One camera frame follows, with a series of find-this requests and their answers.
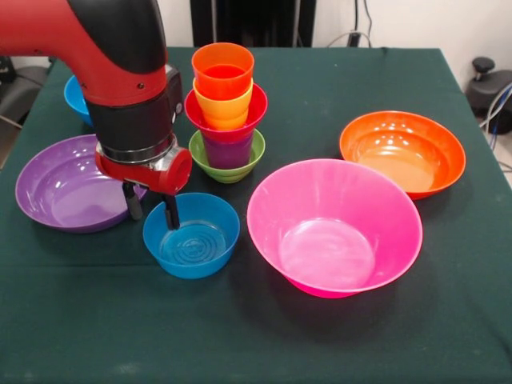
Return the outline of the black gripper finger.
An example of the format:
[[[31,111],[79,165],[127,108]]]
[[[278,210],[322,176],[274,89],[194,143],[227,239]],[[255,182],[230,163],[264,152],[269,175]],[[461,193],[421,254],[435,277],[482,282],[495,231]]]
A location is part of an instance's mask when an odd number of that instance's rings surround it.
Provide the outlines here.
[[[162,201],[165,205],[164,214],[166,223],[169,230],[178,230],[180,227],[180,220],[178,214],[178,206],[176,197],[173,195],[163,194]]]
[[[131,182],[123,182],[122,192],[131,218],[135,221],[140,220],[142,218],[142,207],[139,198],[135,193],[134,184]]]

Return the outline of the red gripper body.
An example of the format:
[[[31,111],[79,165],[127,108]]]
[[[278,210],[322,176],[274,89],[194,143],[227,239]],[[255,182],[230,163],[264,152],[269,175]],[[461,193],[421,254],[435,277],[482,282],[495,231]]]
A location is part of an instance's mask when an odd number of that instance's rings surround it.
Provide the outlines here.
[[[141,164],[113,162],[96,147],[97,168],[106,176],[121,182],[131,182],[165,195],[176,195],[190,176],[193,159],[188,150],[172,147],[157,161]]]

